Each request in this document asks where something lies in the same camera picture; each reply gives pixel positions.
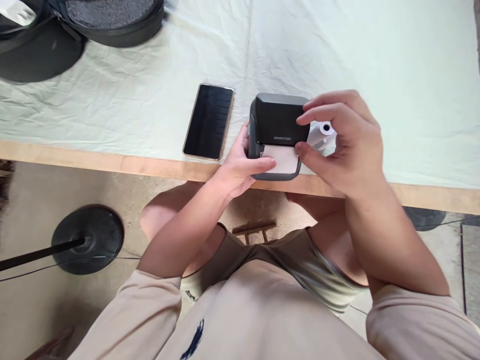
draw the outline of person's left hand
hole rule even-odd
[[[251,176],[273,169],[277,162],[272,157],[258,159],[247,158],[249,147],[248,121],[241,127],[240,133],[230,149],[224,163],[210,181],[216,182],[226,192],[229,200],[242,195],[255,179]]]

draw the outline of shorts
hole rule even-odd
[[[312,243],[307,228],[254,245],[245,245],[227,229],[225,231],[225,238],[212,258],[200,270],[181,279],[180,288],[192,301],[252,260],[263,260],[284,269],[337,316],[347,310],[356,295],[368,289],[330,263]]]

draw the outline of black bag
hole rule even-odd
[[[69,27],[88,39],[130,48],[153,38],[162,27],[164,0],[48,0]]]
[[[85,41],[66,31],[44,0],[23,0],[35,13],[28,26],[0,15],[0,77],[16,83],[40,82],[71,68]]]

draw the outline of portable printer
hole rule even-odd
[[[271,157],[276,167],[252,175],[256,180],[288,181],[300,172],[295,144],[306,142],[310,126],[300,126],[297,118],[304,113],[308,99],[300,96],[259,93],[250,106],[248,158]]]

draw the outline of wooden table edge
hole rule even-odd
[[[205,182],[219,165],[82,151],[0,140],[0,159],[71,168]],[[417,208],[480,215],[480,190],[391,183],[401,203]],[[301,174],[292,181],[257,181],[253,188],[339,197],[318,176]]]

